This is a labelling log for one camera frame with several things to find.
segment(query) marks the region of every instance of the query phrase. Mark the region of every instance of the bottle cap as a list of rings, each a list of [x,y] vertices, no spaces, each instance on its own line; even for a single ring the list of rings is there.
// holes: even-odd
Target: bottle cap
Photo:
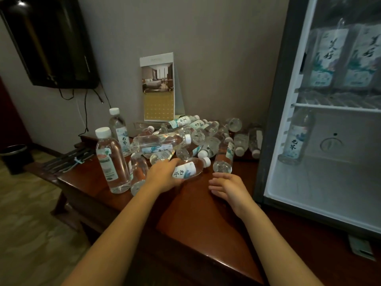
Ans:
[[[113,108],[109,109],[109,112],[111,115],[117,115],[117,114],[119,114],[120,111],[119,111],[119,108],[113,107]]]
[[[204,163],[204,167],[209,167],[211,162],[210,162],[210,158],[208,157],[203,157],[201,158],[202,162]]]
[[[245,149],[241,146],[236,148],[236,156],[243,156],[245,154]]]
[[[185,143],[186,144],[191,144],[192,143],[192,139],[191,139],[191,135],[190,134],[186,134],[185,135]]]
[[[208,157],[208,152],[206,150],[202,150],[198,152],[198,158]]]
[[[111,129],[109,127],[100,127],[95,130],[97,138],[108,138],[111,136]]]
[[[259,159],[260,158],[260,155],[261,155],[261,151],[259,149],[255,149],[253,150],[251,156],[255,159]]]

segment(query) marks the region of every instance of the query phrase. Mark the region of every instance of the television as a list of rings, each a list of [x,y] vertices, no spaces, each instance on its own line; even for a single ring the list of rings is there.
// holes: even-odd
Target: television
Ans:
[[[98,86],[78,0],[2,0],[0,13],[32,84]]]

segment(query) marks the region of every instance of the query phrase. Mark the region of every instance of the fridge door hinge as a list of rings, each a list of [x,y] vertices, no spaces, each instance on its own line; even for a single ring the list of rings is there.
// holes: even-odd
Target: fridge door hinge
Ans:
[[[359,239],[351,235],[348,235],[348,239],[350,248],[352,249],[353,253],[373,261],[376,260],[376,258],[373,255],[370,244],[367,240]]]

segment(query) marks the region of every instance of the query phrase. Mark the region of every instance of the fridge shelf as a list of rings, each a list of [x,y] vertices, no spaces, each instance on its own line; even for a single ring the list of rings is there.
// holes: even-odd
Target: fridge shelf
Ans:
[[[381,113],[381,96],[361,98],[354,94],[302,95],[295,106]]]

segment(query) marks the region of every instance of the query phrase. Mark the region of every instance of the hand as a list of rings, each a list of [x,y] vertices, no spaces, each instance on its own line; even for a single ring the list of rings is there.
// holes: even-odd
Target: hand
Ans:
[[[243,219],[253,204],[255,205],[239,176],[231,173],[213,173],[213,179],[209,180],[209,185],[212,193],[227,201],[240,219]]]
[[[148,171],[145,178],[145,185],[150,185],[159,190],[159,194],[169,191],[175,186],[181,185],[184,181],[180,178],[172,177],[174,168],[177,166],[179,158],[173,160],[163,160],[155,163]]]

